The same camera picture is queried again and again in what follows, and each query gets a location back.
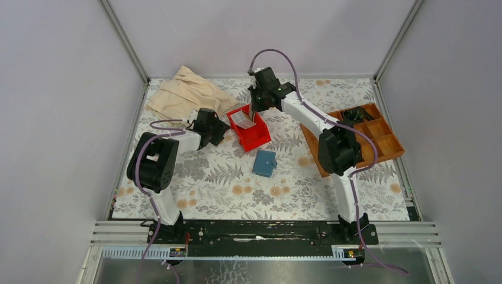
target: blue object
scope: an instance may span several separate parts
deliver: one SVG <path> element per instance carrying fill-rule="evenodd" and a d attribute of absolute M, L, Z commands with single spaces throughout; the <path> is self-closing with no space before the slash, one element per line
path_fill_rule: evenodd
<path fill-rule="evenodd" d="M 255 164 L 253 165 L 253 173 L 259 176 L 272 176 L 272 171 L 277 167 L 275 160 L 275 152 L 258 150 L 256 154 Z"/>

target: beige cloth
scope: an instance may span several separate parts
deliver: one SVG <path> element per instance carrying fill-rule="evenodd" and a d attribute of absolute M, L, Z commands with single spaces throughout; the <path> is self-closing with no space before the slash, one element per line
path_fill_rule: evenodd
<path fill-rule="evenodd" d="M 148 102 L 149 109 L 160 119 L 188 118 L 193 109 L 209 108 L 222 117 L 237 101 L 215 84 L 181 66 L 172 80 L 164 81 Z"/>

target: gray wall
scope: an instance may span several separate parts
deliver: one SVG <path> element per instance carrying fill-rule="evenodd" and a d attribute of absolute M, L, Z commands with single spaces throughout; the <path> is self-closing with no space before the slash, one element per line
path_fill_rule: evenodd
<path fill-rule="evenodd" d="M 96 0 L 0 1 L 0 283 L 74 283 L 142 83 Z"/>
<path fill-rule="evenodd" d="M 426 1 L 384 75 L 414 190 L 457 283 L 500 283 L 502 2 Z"/>
<path fill-rule="evenodd" d="M 302 75 L 377 71 L 413 0 L 112 0 L 150 76 L 182 64 L 200 75 L 246 75 L 261 49 L 284 51 Z M 291 74 L 278 54 L 257 66 Z"/>

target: wooden organizer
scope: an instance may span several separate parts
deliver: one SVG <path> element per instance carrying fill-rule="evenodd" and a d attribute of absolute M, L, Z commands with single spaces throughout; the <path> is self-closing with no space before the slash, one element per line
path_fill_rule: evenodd
<path fill-rule="evenodd" d="M 364 122 L 355 124 L 354 129 L 363 132 L 368 138 L 373 141 L 376 150 L 378 152 L 378 160 L 377 163 L 384 162 L 387 160 L 392 160 L 400 157 L 404 154 L 404 148 L 401 143 L 397 140 L 397 137 L 392 132 L 391 128 L 383 118 L 382 114 L 378 110 L 375 104 L 367 104 L 362 105 L 362 108 L 365 109 L 371 116 L 375 119 L 371 121 L 364 120 Z M 332 117 L 337 118 L 338 120 L 343 120 L 342 112 L 347 111 L 354 108 L 343 109 L 341 111 L 335 111 L 328 113 Z M 310 132 L 307 127 L 300 124 L 301 131 L 307 140 L 308 147 L 310 148 L 310 152 L 316 161 L 317 168 L 323 178 L 329 176 L 330 174 L 325 172 L 324 169 L 319 164 L 317 160 L 317 153 L 319 148 L 319 141 L 317 141 L 317 137 Z M 362 152 L 362 162 L 357 163 L 356 167 L 365 167 L 371 164 L 373 159 L 373 149 L 371 145 L 362 137 L 356 134 L 356 140 L 361 144 L 361 152 Z"/>

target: red box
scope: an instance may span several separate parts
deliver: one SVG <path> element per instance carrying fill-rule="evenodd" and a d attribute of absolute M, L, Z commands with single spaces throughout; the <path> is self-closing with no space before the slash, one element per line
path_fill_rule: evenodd
<path fill-rule="evenodd" d="M 232 128 L 235 133 L 237 133 L 237 136 L 239 136 L 239 142 L 244 148 L 244 151 L 251 151 L 254 148 L 272 140 L 270 138 L 270 133 L 268 132 L 268 127 L 259 114 L 255 114 L 255 126 L 248 129 L 236 126 L 230 115 L 238 111 L 243 111 L 245 114 L 249 115 L 249 105 L 245 105 L 227 114 L 230 120 L 230 128 Z"/>

